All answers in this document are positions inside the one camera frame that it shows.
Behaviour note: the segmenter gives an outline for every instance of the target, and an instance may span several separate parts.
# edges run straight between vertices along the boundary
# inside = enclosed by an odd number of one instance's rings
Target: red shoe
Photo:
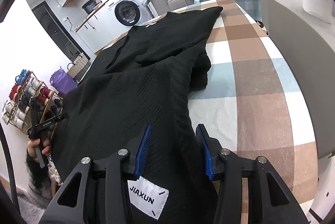
[[[14,91],[15,93],[21,92],[21,89],[22,89],[22,86],[18,84],[14,84],[14,86],[12,87],[12,91]]]
[[[41,94],[47,98],[51,97],[52,95],[52,91],[50,89],[48,89],[48,87],[44,86],[41,88],[40,90]]]
[[[40,93],[38,95],[37,100],[45,106],[48,104],[48,101],[49,101],[49,99],[47,99],[45,96],[43,96],[42,93]]]
[[[18,96],[18,93],[16,93],[15,91],[11,91],[9,94],[9,98],[13,100],[15,103],[17,102],[17,98],[18,98],[17,96]]]

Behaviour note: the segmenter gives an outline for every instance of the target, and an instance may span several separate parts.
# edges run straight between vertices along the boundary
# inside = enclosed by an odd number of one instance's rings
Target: purple bag
[[[66,74],[62,68],[52,74],[50,84],[63,95],[77,87],[76,81]]]

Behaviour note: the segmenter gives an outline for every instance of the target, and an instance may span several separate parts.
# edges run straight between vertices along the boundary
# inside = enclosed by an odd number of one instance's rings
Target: person's arm
[[[48,167],[40,168],[34,146],[40,143],[39,139],[28,141],[26,164],[29,174],[29,189],[27,191],[30,199],[42,208],[46,208],[51,200],[51,181],[48,175]],[[42,154],[51,154],[50,141],[43,142]]]

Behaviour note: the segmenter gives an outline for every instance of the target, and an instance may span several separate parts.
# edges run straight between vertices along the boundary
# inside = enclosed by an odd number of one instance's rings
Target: washing machine
[[[148,6],[142,6],[141,0],[108,0],[103,8],[104,19],[111,25],[114,37],[153,18]]]

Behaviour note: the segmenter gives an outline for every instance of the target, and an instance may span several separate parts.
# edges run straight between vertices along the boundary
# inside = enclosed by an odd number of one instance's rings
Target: black pot
[[[89,0],[82,6],[82,9],[84,9],[87,14],[90,14],[96,5],[97,2],[95,0]]]

